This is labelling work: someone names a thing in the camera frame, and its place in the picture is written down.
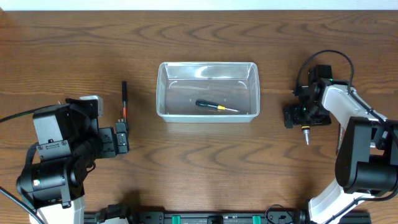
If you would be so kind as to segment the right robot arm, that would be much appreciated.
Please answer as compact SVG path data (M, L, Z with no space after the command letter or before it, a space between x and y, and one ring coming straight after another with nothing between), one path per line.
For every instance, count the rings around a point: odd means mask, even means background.
M308 72L308 85L294 90L299 103L283 110L284 126L300 126L305 139L312 126L340 124L335 179L293 223L340 223L362 202L397 196L397 121L374 111L347 81L335 80L329 65Z

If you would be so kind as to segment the slim black yellow screwdriver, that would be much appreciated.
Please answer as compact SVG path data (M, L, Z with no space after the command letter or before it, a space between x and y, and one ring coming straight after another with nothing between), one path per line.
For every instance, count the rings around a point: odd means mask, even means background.
M225 107L218 103L214 103L214 102L210 102L210 101L206 101L206 100L196 100L195 104L197 106L203 107L203 108L212 108L212 109L216 109L216 110L230 111L230 112L234 112L234 113L239 112L239 110L228 108L228 107Z

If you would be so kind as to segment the small claw hammer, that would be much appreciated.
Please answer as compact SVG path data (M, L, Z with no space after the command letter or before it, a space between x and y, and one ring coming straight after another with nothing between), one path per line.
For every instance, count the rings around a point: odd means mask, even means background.
M123 118L121 121L127 124L127 111L128 111L128 96L127 96L127 81L121 83L122 103L123 103Z

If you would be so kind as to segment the stubby yellow black screwdriver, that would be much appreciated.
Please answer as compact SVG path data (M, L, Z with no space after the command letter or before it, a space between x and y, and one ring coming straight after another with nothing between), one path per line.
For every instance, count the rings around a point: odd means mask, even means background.
M310 144L310 126L302 126L301 130L304 135L306 145L309 145Z

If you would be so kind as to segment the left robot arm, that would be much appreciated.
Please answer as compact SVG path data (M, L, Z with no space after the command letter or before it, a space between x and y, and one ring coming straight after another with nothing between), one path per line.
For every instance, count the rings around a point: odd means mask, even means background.
M16 187L31 223L99 222L85 213L83 182L97 159L129 152L127 112L114 127L100 128L103 100L67 99L33 112L38 142L28 150Z

